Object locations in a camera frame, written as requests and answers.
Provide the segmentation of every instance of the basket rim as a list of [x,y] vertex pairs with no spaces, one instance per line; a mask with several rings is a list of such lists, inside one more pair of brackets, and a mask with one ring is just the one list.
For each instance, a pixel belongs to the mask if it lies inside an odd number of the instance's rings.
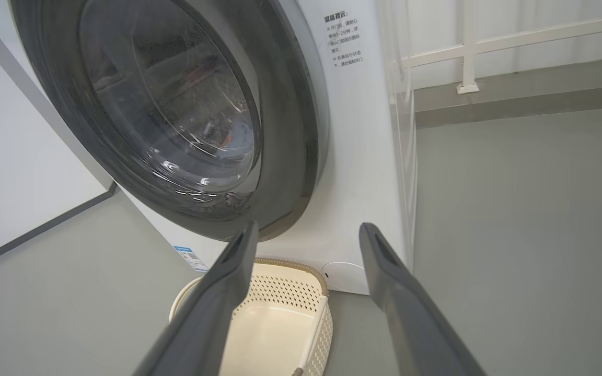
[[268,257],[256,257],[255,264],[289,267],[290,269],[296,269],[297,271],[310,273],[317,279],[317,281],[320,282],[320,288],[322,288],[322,295],[325,297],[328,297],[329,295],[327,281],[325,281],[324,277],[322,277],[322,274],[320,274],[320,272],[317,271],[317,269],[315,269],[314,267],[308,266],[306,264],[301,264],[301,262],[278,260],[275,258],[273,259]]

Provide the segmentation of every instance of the washing machine door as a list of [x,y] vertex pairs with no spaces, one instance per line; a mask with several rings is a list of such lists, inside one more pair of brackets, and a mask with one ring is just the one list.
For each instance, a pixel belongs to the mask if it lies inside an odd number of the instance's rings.
[[277,2],[11,8],[60,115],[141,202],[218,240],[253,219],[267,240],[301,216],[321,170],[316,89],[325,83],[311,79]]

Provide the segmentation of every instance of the washing machine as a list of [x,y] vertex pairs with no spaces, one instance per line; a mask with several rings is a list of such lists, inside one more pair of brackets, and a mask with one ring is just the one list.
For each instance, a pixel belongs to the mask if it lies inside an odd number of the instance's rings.
[[368,293],[357,234],[372,222],[411,260],[414,155],[391,123],[375,0],[10,9],[67,126],[169,241],[150,252],[207,271],[256,220],[258,257]]

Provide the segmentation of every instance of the gray baseboard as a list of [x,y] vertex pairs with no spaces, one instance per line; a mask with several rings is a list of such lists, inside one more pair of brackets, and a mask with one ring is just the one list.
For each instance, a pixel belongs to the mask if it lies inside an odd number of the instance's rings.
[[456,84],[415,90],[418,128],[602,109],[602,60],[476,79],[480,92]]
[[0,255],[3,255],[6,252],[9,252],[10,250],[14,249],[15,247],[21,245],[22,243],[25,243],[27,240],[31,240],[32,238],[48,231],[49,229],[52,229],[53,227],[59,225],[60,223],[66,221],[67,219],[70,219],[74,216],[77,216],[78,214],[81,214],[82,212],[85,212],[87,209],[90,209],[94,205],[96,205],[100,202],[103,202],[110,197],[113,197],[117,188],[118,188],[118,186],[114,182],[110,185],[110,188],[108,189],[107,192],[102,193],[101,195],[98,195],[97,197],[94,197],[94,199],[91,199],[88,202],[82,203],[81,205],[74,207],[73,209],[67,211],[66,213],[61,214],[59,217],[51,219],[50,221],[45,222],[41,226],[38,226],[37,228],[32,229],[31,231],[25,233],[24,235],[19,236],[18,238],[15,238],[14,240],[11,240],[8,243],[2,245],[0,247]]

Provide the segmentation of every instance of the laundry basket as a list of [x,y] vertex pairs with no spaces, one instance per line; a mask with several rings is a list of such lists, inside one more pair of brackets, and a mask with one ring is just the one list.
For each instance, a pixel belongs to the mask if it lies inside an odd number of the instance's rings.
[[[182,289],[169,319],[197,284]],[[333,335],[327,293],[310,266],[255,259],[248,295],[231,316],[220,376],[321,376]]]

